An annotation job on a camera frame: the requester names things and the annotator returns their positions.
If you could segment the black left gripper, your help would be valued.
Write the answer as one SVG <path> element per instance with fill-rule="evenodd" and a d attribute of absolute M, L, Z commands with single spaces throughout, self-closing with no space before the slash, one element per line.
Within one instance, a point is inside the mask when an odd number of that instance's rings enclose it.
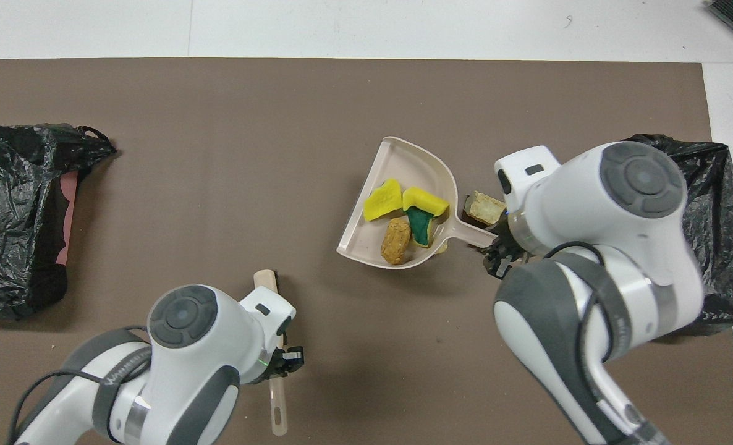
<path fill-rule="evenodd" d="M 288 347 L 286 350 L 282 347 L 260 349 L 250 354 L 242 365 L 242 385 L 254 385 L 275 374 L 280 355 L 282 374 L 296 372 L 305 364 L 305 352 L 302 346 Z"/>

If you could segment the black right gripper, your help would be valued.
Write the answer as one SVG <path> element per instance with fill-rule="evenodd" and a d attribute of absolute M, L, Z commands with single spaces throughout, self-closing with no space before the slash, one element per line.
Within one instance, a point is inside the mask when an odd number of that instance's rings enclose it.
<path fill-rule="evenodd" d="M 518 261 L 528 262 L 528 252 L 522 248 L 510 233 L 488 231 L 493 239 L 491 244 L 482 248 L 482 264 L 486 273 L 502 281 Z"/>

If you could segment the beige hand brush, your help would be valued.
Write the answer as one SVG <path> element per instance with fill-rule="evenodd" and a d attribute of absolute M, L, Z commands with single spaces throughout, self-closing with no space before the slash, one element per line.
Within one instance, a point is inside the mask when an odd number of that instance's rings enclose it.
<path fill-rule="evenodd" d="M 279 293 L 276 272 L 271 269 L 262 269 L 253 274 L 255 287 L 263 286 L 275 293 Z M 269 379 L 271 431 L 274 436 L 285 436 L 289 429 L 287 420 L 287 403 L 284 378 L 278 375 Z"/>

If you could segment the yellow sponge with green layer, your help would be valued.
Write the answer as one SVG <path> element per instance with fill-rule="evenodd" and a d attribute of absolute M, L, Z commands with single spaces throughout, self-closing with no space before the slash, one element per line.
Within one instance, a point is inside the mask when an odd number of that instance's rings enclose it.
<path fill-rule="evenodd" d="M 449 202 L 426 190 L 412 187 L 402 192 L 402 209 L 407 212 L 412 207 L 437 218 L 448 210 Z"/>

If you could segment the brown rounded sponge lump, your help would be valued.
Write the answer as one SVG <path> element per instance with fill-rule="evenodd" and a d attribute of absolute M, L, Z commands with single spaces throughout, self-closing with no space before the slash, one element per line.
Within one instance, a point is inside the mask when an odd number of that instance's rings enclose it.
<path fill-rule="evenodd" d="M 411 228 L 406 217 L 390 219 L 381 242 L 381 257 L 389 265 L 401 265 L 411 239 Z"/>

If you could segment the plain yellow sponge chunk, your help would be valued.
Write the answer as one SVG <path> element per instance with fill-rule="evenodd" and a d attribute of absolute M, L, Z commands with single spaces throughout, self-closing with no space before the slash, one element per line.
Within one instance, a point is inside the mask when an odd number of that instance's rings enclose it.
<path fill-rule="evenodd" d="M 402 188 L 395 178 L 386 179 L 378 188 L 370 192 L 363 203 L 363 218 L 374 221 L 386 215 L 404 214 Z"/>

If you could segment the beige plastic dustpan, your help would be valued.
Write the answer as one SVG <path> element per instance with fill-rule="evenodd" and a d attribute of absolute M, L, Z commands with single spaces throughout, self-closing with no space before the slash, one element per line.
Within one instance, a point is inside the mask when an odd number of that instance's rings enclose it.
<path fill-rule="evenodd" d="M 390 265 L 380 252 L 389 217 L 371 222 L 363 217 L 365 200 L 387 179 L 398 180 L 404 188 L 417 186 L 449 203 L 448 211 L 433 225 L 431 246 L 409 245 L 400 265 Z M 454 175 L 440 158 L 404 139 L 383 138 L 336 251 L 364 265 L 399 270 L 423 264 L 449 239 L 463 240 L 476 248 L 487 248 L 493 243 L 494 234 L 463 222 L 459 217 L 461 205 L 462 197 Z"/>

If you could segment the black bag lined bin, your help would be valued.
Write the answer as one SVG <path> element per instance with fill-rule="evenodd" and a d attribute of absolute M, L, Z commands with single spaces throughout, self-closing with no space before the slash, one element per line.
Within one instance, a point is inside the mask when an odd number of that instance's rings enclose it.
<path fill-rule="evenodd" d="M 705 298 L 700 315 L 671 336 L 712 336 L 733 327 L 733 161 L 728 145 L 635 134 L 669 156 L 687 184 L 685 237 L 700 266 Z"/>

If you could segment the black bag bin pink rim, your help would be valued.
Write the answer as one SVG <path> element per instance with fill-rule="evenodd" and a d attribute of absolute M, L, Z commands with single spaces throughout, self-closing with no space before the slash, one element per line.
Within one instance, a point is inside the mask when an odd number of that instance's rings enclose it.
<path fill-rule="evenodd" d="M 62 178 L 76 185 L 116 152 L 88 126 L 0 126 L 0 320 L 21 320 L 62 299 L 75 199 L 62 191 Z"/>

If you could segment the brown table mat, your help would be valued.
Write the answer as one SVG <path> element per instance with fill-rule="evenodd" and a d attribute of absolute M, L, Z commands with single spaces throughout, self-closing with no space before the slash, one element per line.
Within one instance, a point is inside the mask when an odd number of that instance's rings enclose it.
<path fill-rule="evenodd" d="M 0 445 L 23 391 L 92 336 L 143 324 L 167 290 L 242 298 L 271 268 L 297 308 L 289 431 L 247 385 L 223 445 L 573 445 L 501 340 L 499 281 L 459 240 L 393 271 L 336 253 L 381 139 L 438 156 L 460 193 L 494 161 L 561 161 L 635 134 L 710 141 L 698 64 L 485 60 L 0 60 L 0 125 L 87 125 L 117 155 L 76 201 L 64 298 L 0 322 Z"/>

